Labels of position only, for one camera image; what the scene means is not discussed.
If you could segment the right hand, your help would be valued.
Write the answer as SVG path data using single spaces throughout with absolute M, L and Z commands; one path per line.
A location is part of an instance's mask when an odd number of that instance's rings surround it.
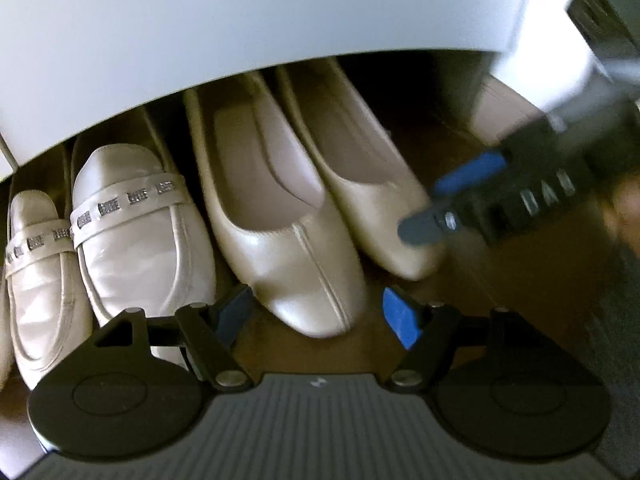
M 640 254 L 640 183 L 631 174 L 616 184 L 610 195 L 600 201 L 603 221 L 613 240 Z

